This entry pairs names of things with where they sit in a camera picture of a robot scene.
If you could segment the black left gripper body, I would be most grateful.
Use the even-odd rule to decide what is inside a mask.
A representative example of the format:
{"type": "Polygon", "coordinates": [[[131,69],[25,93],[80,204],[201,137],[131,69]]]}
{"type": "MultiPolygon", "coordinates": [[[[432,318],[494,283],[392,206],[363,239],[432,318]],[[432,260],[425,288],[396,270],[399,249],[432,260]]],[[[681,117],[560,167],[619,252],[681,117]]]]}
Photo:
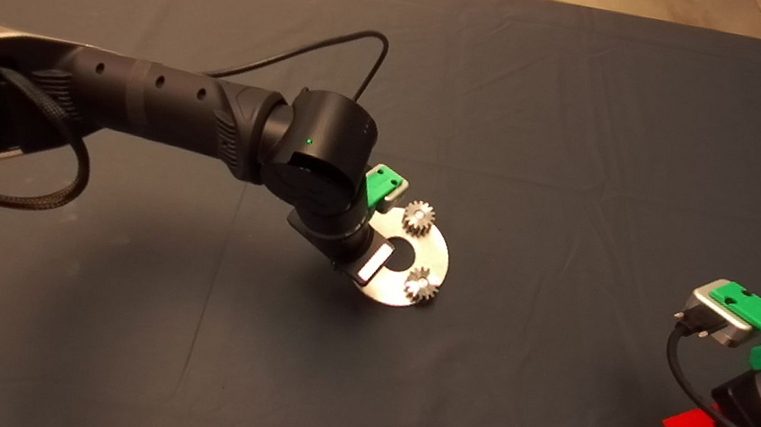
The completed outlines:
{"type": "Polygon", "coordinates": [[[358,287],[371,283],[396,250],[365,218],[348,219],[293,209],[287,221],[358,287]]]}

